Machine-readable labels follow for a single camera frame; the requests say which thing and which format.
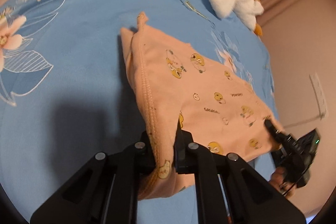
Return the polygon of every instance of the blue bed sheet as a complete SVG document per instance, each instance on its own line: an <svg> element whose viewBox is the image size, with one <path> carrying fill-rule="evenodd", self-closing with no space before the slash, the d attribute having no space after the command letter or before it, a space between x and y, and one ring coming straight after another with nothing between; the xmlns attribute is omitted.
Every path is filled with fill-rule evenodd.
<svg viewBox="0 0 336 224"><path fill-rule="evenodd" d="M219 51L229 52L276 114L265 46L234 13L218 19L208 0L9 0L5 8L1 22L27 21L16 32L22 44L0 48L0 182L27 220L92 155L119 152L145 129L119 38L142 10L149 25L208 58L223 62ZM261 158L267 177L269 156ZM190 187L141 201L138 223L196 223L196 208Z"/></svg>

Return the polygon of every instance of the silver screw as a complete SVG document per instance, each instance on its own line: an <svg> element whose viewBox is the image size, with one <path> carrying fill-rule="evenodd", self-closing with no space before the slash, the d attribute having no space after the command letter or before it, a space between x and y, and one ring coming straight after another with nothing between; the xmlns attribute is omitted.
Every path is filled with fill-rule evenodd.
<svg viewBox="0 0 336 224"><path fill-rule="evenodd" d="M99 152L95 155L96 160L103 160L105 159L106 155L103 152Z"/></svg>
<svg viewBox="0 0 336 224"><path fill-rule="evenodd" d="M134 146L137 149L142 149L142 148L144 148L146 146L146 144L144 142L137 142L137 143L135 143Z"/></svg>
<svg viewBox="0 0 336 224"><path fill-rule="evenodd" d="M196 150L198 148L198 144L197 143L190 143L190 144L188 144L188 147L192 150Z"/></svg>
<svg viewBox="0 0 336 224"><path fill-rule="evenodd" d="M238 160L238 155L236 153L230 153L229 155L227 155L227 157L229 158L229 160Z"/></svg>

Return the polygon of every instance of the bed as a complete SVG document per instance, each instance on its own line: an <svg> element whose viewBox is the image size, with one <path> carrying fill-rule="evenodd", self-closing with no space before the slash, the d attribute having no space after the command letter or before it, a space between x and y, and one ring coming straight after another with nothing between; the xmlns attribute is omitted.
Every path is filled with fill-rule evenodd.
<svg viewBox="0 0 336 224"><path fill-rule="evenodd" d="M27 21L16 32L22 45L2 49L0 182L27 221L92 155L119 152L144 130L119 38L142 10L151 26L208 58L222 62L217 50L229 52L277 115L267 49L234 13L219 20L208 0L8 0L5 9L8 21ZM266 179L274 171L269 155L254 165ZM141 201L138 223L197 223L194 188Z"/></svg>

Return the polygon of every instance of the blue fabric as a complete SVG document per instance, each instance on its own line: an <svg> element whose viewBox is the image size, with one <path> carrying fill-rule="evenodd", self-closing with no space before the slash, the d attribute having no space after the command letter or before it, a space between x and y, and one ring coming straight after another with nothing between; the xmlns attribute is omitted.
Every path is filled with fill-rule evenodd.
<svg viewBox="0 0 336 224"><path fill-rule="evenodd" d="M119 152L145 129L119 39L142 10L149 25L208 58L223 62L218 51L229 52L276 113L265 46L234 13L219 20L208 0L9 0L0 10L9 5L9 23L27 22L17 31L23 44L3 50L0 182L26 219L92 155ZM139 223L196 223L195 210L191 187L140 202Z"/></svg>

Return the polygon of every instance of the beige wall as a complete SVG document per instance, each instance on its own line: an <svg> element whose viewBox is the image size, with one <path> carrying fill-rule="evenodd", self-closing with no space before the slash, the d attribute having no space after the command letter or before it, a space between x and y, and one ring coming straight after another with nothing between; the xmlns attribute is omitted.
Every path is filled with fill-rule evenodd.
<svg viewBox="0 0 336 224"><path fill-rule="evenodd" d="M317 72L329 117L288 129L296 137L317 127L321 141L311 179L291 201L306 215L321 208L336 185L336 0L300 0L263 26L271 56L280 121L319 114L309 74Z"/></svg>

